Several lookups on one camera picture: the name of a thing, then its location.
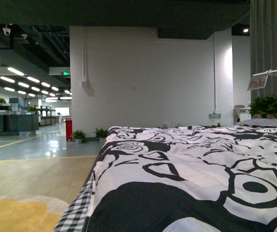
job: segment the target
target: cable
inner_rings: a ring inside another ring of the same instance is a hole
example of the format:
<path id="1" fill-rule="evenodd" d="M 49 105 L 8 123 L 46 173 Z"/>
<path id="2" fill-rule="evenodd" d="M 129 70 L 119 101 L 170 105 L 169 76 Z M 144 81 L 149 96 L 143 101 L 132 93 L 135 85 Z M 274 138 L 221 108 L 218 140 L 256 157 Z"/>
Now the cable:
<path id="1" fill-rule="evenodd" d="M 11 127 L 11 130 L 12 130 L 12 133 L 13 133 L 13 136 L 14 136 L 15 133 L 14 133 L 14 130 L 13 130 L 13 127 L 12 127 L 12 121 L 11 121 L 10 114 L 8 114 L 8 118 L 9 118 L 9 125 L 10 125 L 10 127 Z"/>

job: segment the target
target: black ceiling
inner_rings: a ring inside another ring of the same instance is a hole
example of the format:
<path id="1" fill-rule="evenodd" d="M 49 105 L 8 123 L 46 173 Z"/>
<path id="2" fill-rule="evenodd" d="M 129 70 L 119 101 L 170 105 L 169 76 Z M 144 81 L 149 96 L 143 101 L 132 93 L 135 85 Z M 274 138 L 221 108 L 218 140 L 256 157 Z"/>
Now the black ceiling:
<path id="1" fill-rule="evenodd" d="M 48 72 L 70 65 L 69 26 L 148 27 L 159 38 L 207 39 L 249 24 L 249 11 L 249 0 L 0 0 L 0 63 L 63 91 L 70 79 Z"/>

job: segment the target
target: power outlet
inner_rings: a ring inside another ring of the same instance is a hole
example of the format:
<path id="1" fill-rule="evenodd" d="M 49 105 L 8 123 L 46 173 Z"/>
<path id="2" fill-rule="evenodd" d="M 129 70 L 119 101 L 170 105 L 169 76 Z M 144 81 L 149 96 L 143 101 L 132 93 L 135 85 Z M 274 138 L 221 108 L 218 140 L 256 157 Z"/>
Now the power outlet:
<path id="1" fill-rule="evenodd" d="M 209 114 L 209 118 L 221 118 L 221 114 Z"/>

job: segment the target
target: carpet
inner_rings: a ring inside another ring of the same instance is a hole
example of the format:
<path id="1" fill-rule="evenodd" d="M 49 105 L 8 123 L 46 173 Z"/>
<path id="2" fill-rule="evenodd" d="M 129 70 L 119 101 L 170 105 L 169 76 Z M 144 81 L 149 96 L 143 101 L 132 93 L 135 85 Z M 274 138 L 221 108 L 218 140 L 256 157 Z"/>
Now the carpet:
<path id="1" fill-rule="evenodd" d="M 51 232 L 68 206 L 53 197 L 0 196 L 0 232 Z"/>

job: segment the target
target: bed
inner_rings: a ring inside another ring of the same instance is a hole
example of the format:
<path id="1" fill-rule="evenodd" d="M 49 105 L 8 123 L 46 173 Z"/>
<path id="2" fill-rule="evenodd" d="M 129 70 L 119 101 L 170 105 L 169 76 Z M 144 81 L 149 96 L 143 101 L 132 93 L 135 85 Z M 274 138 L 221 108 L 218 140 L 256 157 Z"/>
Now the bed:
<path id="1" fill-rule="evenodd" d="M 277 232 L 277 119 L 111 127 L 61 231 Z"/>

